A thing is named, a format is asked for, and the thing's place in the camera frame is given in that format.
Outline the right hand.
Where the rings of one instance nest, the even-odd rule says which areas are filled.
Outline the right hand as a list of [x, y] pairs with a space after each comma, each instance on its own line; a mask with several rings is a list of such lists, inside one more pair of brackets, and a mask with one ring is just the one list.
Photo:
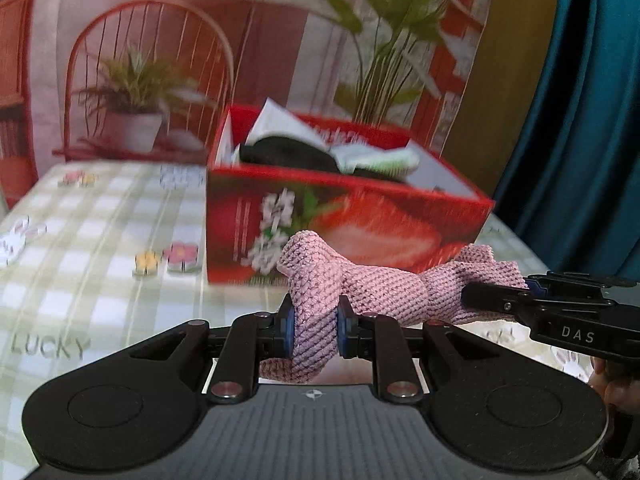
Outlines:
[[592, 358], [593, 372], [588, 385], [600, 394], [608, 405], [631, 415], [639, 415], [640, 386], [638, 380], [608, 379], [605, 375], [605, 360]]

